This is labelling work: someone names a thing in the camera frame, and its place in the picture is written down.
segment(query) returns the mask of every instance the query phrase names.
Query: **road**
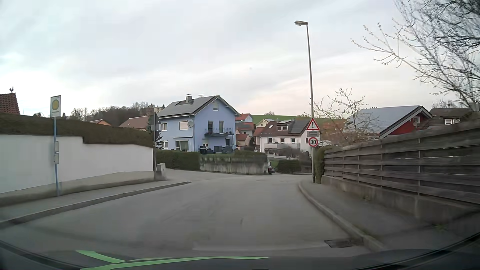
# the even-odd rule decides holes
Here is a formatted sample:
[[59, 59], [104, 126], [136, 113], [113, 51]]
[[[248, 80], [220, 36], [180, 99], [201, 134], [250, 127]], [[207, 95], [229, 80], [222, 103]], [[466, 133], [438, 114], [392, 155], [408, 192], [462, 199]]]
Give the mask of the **road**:
[[94, 250], [159, 256], [353, 256], [348, 235], [299, 192], [309, 175], [168, 171], [191, 184], [125, 197], [10, 227], [0, 239], [33, 252]]

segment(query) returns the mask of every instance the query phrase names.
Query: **parked car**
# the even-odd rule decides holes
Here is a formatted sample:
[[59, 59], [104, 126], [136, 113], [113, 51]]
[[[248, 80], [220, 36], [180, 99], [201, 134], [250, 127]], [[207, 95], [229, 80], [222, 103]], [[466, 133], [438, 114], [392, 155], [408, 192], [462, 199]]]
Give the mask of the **parked car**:
[[273, 174], [275, 172], [275, 168], [268, 165], [268, 174]]

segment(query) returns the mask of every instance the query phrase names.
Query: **lamp pole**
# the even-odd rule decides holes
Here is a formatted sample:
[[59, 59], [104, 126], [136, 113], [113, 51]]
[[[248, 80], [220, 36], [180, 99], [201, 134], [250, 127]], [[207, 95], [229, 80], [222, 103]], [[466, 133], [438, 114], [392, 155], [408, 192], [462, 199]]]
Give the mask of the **lamp pole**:
[[[308, 67], [310, 69], [310, 109], [312, 113], [312, 119], [313, 119], [313, 82], [312, 82], [312, 59], [310, 57], [310, 37], [308, 35], [308, 22], [303, 22], [303, 21], [295, 21], [295, 25], [302, 26], [305, 25], [307, 26], [307, 45], [308, 45]], [[313, 157], [315, 155], [314, 148], [312, 147], [312, 182], [315, 183], [315, 167], [313, 164]]]

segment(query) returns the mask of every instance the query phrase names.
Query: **balcony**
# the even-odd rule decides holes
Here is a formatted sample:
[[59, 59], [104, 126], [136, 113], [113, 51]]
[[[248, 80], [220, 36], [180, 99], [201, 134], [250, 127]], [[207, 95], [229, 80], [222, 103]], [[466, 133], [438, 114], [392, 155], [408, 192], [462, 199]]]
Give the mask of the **balcony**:
[[227, 127], [227, 128], [206, 128], [205, 129], [205, 136], [210, 136], [210, 137], [222, 137], [222, 136], [227, 136], [227, 135], [232, 135], [234, 134], [233, 128]]
[[285, 149], [285, 148], [292, 148], [292, 149], [300, 149], [300, 144], [289, 144], [289, 143], [271, 143], [271, 144], [264, 144], [265, 149]]

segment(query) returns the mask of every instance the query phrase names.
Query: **30 speed limit sign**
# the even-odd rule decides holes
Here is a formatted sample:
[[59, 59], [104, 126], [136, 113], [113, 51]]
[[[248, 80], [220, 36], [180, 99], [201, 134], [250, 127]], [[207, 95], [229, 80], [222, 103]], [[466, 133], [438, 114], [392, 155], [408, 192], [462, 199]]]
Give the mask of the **30 speed limit sign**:
[[311, 147], [317, 147], [318, 146], [318, 139], [315, 137], [311, 137], [308, 139], [308, 145]]

